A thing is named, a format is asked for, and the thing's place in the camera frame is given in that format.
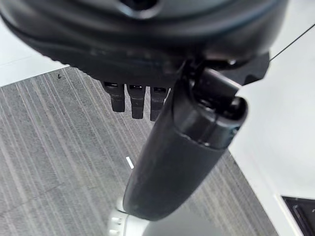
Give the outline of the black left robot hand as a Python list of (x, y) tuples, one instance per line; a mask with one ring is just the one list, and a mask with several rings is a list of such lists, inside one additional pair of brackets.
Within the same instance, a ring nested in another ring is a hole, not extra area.
[(285, 0), (3, 0), (28, 46), (101, 81), (115, 112), (131, 100), (154, 126), (128, 181), (126, 213), (158, 221), (178, 209), (228, 149), (248, 114), (237, 95), (264, 78)]

